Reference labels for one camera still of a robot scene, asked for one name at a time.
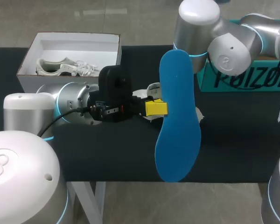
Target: robotic arm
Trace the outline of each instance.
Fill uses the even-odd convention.
[[[194,73],[207,54],[222,73],[237,76],[259,56],[280,59],[280,21],[248,14],[239,24],[220,16],[213,0],[184,0],[179,7],[174,48],[188,52]]]

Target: shoelace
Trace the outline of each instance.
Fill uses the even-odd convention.
[[[76,61],[76,68],[73,69],[75,75],[79,74],[80,76],[93,76],[94,71],[99,71],[96,65],[88,64],[83,61]]]

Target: black cable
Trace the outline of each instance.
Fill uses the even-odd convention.
[[[208,58],[208,60],[210,62],[210,68],[212,69],[213,73],[220,79],[221,82],[223,82],[225,85],[228,85],[229,87],[232,87],[232,88],[235,88],[235,89],[238,89],[238,90],[256,90],[256,89],[260,89],[261,87],[264,86],[264,85],[260,85],[260,86],[250,87],[250,88],[242,88],[242,87],[232,86],[228,82],[226,82],[223,78],[221,78],[219,76],[219,73],[215,71],[214,66],[211,63],[210,55],[209,54],[208,54],[207,58]]]
[[[39,133],[37,134],[37,136],[39,137],[42,137],[42,135],[56,122],[58,121],[60,118],[66,116],[66,115],[69,115],[71,113],[74,113],[74,112],[80,112],[80,113],[85,113],[89,111],[89,108],[88,107],[83,107],[83,108],[77,108],[77,109],[72,109],[72,110],[69,110],[67,111],[66,113],[64,114],[60,114],[58,117],[56,117],[51,123],[49,123],[47,126],[45,126],[44,128],[42,128]]]

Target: yellow block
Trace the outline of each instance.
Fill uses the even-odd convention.
[[[160,99],[145,102],[146,116],[168,114],[167,103]]]

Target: floor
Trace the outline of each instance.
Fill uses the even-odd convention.
[[[0,47],[28,47],[39,31],[118,33],[122,45],[172,44],[180,3],[0,0]],[[230,19],[253,12],[280,19],[280,0],[231,0],[220,8]],[[104,223],[261,224],[265,188],[259,190],[256,183],[109,182]]]

